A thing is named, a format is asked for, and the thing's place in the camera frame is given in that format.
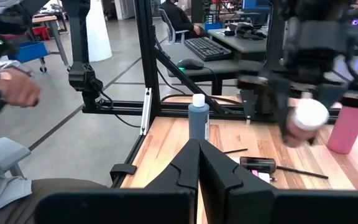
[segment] office chair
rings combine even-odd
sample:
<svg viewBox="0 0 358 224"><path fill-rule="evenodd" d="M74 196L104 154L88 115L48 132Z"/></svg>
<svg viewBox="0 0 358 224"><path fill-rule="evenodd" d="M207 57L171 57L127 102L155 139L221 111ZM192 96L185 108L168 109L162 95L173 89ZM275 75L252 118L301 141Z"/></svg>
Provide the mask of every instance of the office chair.
<svg viewBox="0 0 358 224"><path fill-rule="evenodd" d="M158 10L161 13L162 20L164 21L165 25L167 26L168 42L170 44L176 44L176 43L184 44L185 43L185 33L189 32L189 31L188 30L175 31L165 10L163 10L163 9L158 9ZM178 42L179 40L176 40L177 34L181 34L180 42Z"/></svg>
<svg viewBox="0 0 358 224"><path fill-rule="evenodd" d="M9 138L0 138L0 168L4 173L10 171L13 177L25 178L19 167L19 161L30 154L31 151L25 146Z"/></svg>

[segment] white bottle cap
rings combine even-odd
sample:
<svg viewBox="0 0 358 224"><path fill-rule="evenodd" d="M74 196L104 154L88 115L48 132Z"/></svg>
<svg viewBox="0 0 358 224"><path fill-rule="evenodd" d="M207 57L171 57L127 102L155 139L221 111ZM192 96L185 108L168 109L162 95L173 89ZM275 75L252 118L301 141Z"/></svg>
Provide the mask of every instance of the white bottle cap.
<svg viewBox="0 0 358 224"><path fill-rule="evenodd" d="M205 105L205 96L204 94L194 94L193 95L193 106L203 107Z"/></svg>
<svg viewBox="0 0 358 224"><path fill-rule="evenodd" d="M317 100L301 99L295 108L292 121L304 131L314 131L325 124L329 118L327 108Z"/></svg>

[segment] concrete floor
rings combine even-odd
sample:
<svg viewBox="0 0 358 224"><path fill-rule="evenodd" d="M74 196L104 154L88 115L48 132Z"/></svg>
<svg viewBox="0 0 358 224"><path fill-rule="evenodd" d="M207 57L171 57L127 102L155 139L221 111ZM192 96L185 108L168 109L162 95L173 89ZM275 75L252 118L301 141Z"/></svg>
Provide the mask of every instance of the concrete floor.
<svg viewBox="0 0 358 224"><path fill-rule="evenodd" d="M157 38L163 40L166 33L162 21L155 19L154 22ZM112 82L105 91L112 99L143 100L142 62L134 63L140 58L136 22L113 21L108 22L107 27L113 56L102 62L92 63L96 75L104 84ZM62 34L61 39L71 64L70 35ZM57 49L53 40L47 42L47 47L50 50ZM69 177L111 185L111 167L124 162L139 130L126 126L115 116L77 113L82 104L81 94L68 84L67 71L60 57L50 55L45 60L48 74L35 74L43 89L39 105L31 109L7 107L0 114L0 137L11 138L27 147L37 146L32 155L20 163L25 175L31 179ZM40 63L34 60L27 65L38 71ZM185 86L179 85L176 78L168 77L161 64L158 67L170 83L176 83L178 86L175 87L190 93ZM338 72L349 76L341 64L337 67ZM233 85L235 80L226 80L224 84ZM201 88L207 93L211 91L209 86ZM166 85L160 86L160 92L162 96L176 93ZM223 88L223 95L234 95L236 92L235 87ZM72 118L62 122L68 116ZM140 123L140 117L122 118L132 124ZM59 123L61 127L38 145L37 141Z"/></svg>

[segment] keyboard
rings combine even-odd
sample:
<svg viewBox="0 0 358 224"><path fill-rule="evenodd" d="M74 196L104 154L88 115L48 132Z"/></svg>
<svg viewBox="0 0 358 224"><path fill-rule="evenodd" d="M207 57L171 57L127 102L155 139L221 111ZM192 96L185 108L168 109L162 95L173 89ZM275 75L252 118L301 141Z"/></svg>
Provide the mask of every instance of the keyboard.
<svg viewBox="0 0 358 224"><path fill-rule="evenodd" d="M231 50L207 37L185 40L185 45L204 62L232 58Z"/></svg>

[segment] white sticker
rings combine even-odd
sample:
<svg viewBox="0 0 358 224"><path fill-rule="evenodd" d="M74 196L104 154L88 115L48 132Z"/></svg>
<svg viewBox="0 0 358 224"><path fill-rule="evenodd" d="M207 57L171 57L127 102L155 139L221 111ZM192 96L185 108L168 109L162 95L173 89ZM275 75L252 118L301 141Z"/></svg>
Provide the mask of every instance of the white sticker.
<svg viewBox="0 0 358 224"><path fill-rule="evenodd" d="M205 140L209 138L209 114L205 117Z"/></svg>

